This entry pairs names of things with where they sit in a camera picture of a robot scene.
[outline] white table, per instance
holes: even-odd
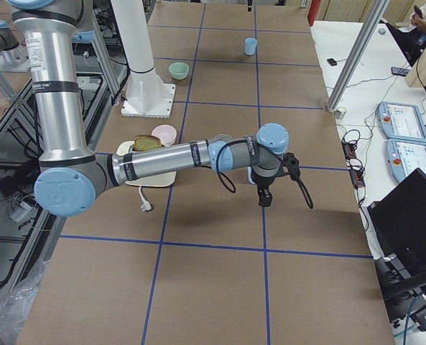
[[[392,66],[409,66],[389,31],[386,29],[386,34],[378,33],[380,27],[386,29],[384,24],[380,24],[377,27],[349,85],[369,79],[385,79],[392,75],[390,71]],[[346,59],[360,29],[361,23],[314,23],[312,35],[320,66],[323,69],[323,77],[328,93],[332,91],[332,87],[335,85],[345,61],[339,62],[337,66],[330,66],[326,60],[328,58],[334,58],[335,60]],[[423,111],[422,101],[425,98],[426,93],[423,88],[408,87],[403,77],[393,76],[387,80],[369,81],[349,87],[339,103],[339,106],[347,109],[345,117],[342,120],[337,120],[337,124],[340,125],[338,127],[339,135],[342,137],[345,130],[357,129],[360,131],[361,137],[368,138],[370,131],[364,124],[364,119],[375,112],[377,105],[381,101],[415,104],[419,106],[420,111]],[[425,107],[423,119],[426,124],[426,100],[423,105]],[[375,116],[371,116],[369,119],[372,123]],[[373,201],[380,201],[397,185],[388,166],[385,151],[386,137],[383,135],[378,121],[375,121],[372,132],[374,136],[369,148],[369,141],[361,140],[356,150],[358,158],[363,163],[367,162],[365,207]],[[352,135],[346,139],[355,139],[355,137]],[[362,190],[359,193],[360,197],[364,194]],[[368,231],[368,240],[372,254],[374,257],[378,257],[380,255],[380,247],[372,230]],[[394,333],[397,334],[400,331],[402,329],[397,329],[394,330]],[[402,344],[402,336],[396,337],[395,341],[397,344]],[[426,332],[408,332],[407,345],[426,345]]]

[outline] bread slice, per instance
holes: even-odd
[[[141,152],[158,149],[160,147],[163,147],[162,142],[159,138],[154,137],[153,135],[141,134],[136,135],[136,138],[134,138],[134,151]]]

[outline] light blue cup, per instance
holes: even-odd
[[[256,52],[257,40],[253,37],[244,40],[244,53],[246,55],[254,55]]]

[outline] white power plug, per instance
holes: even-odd
[[[10,214],[10,219],[19,223],[33,209],[26,201],[22,201],[19,206]]]
[[[149,212],[152,210],[152,205],[146,198],[142,195],[142,187],[139,187],[139,196],[141,197],[142,205],[140,207],[141,211]]]

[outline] smartphone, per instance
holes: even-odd
[[[337,61],[335,61],[333,58],[328,59],[328,63],[329,63],[331,66],[337,66]]]
[[[423,18],[422,10],[417,5],[414,5],[414,12],[416,13],[417,16],[419,16],[420,18]]]
[[[399,75],[402,77],[405,77],[410,70],[407,68],[401,68],[401,67],[392,67],[392,75]]]

